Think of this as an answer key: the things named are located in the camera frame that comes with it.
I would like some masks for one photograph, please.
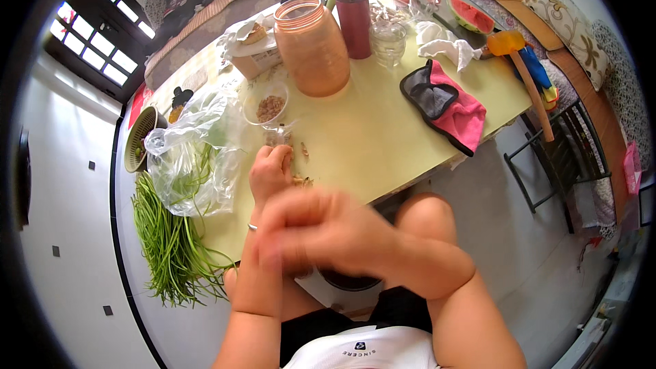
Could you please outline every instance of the hand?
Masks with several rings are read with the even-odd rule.
[[[261,209],[271,196],[292,185],[291,152],[289,145],[278,145],[276,148],[265,145],[258,151],[249,172],[255,208]]]
[[[266,203],[258,226],[260,263],[285,270],[309,265],[378,278],[398,234],[378,213],[347,194],[290,189]]]

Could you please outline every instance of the colander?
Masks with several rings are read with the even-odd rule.
[[[135,155],[137,147],[141,148],[141,139],[146,138],[146,135],[155,128],[166,127],[168,127],[166,118],[155,107],[148,106],[143,109],[132,126],[130,135],[127,137],[127,143],[125,144],[123,161],[125,161],[125,169],[128,173],[146,169],[146,154],[141,159]]]

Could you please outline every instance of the table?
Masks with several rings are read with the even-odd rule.
[[[392,0],[380,1],[393,6]],[[269,14],[276,7],[262,13]],[[337,18],[336,8],[333,15]],[[426,63],[416,51],[414,32],[409,31],[406,53],[393,70],[378,65],[374,57],[351,60],[351,80],[346,87],[330,97],[313,99],[298,91],[283,65],[251,82],[236,69],[217,74],[213,42],[178,69],[145,105],[155,105],[168,115],[173,88],[202,66],[209,73],[206,85],[234,90],[241,99],[248,92],[262,91],[272,81],[283,80],[290,89],[285,119],[288,122],[297,119],[292,129],[296,151],[293,172],[314,179],[315,185],[346,190],[365,204],[412,185],[439,165],[463,156],[444,136],[423,122],[419,111],[399,90],[401,79]],[[512,124],[531,106],[523,83],[515,78],[511,66],[503,59],[474,60],[460,74],[446,57],[436,59],[465,92],[488,110],[483,140]],[[250,137],[256,145],[262,136],[259,131],[258,127],[250,128]],[[310,155],[307,161],[300,154],[301,142]],[[253,207],[248,170],[257,150],[258,147],[252,149],[242,163],[234,212],[196,222],[201,234],[205,226],[203,243],[234,260],[241,257]]]

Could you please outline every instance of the white t-shirt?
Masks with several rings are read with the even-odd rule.
[[[324,336],[303,345],[284,369],[439,369],[429,332],[375,325]]]

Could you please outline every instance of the red watermelon flesh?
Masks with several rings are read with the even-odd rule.
[[[462,0],[449,0],[449,5],[456,16],[460,16],[463,21],[473,27],[473,29],[471,29],[470,27],[463,25],[465,28],[474,31],[479,30],[480,33],[485,33],[486,35],[492,33],[492,30],[494,29],[494,20],[479,9],[476,9],[474,6],[463,2]]]

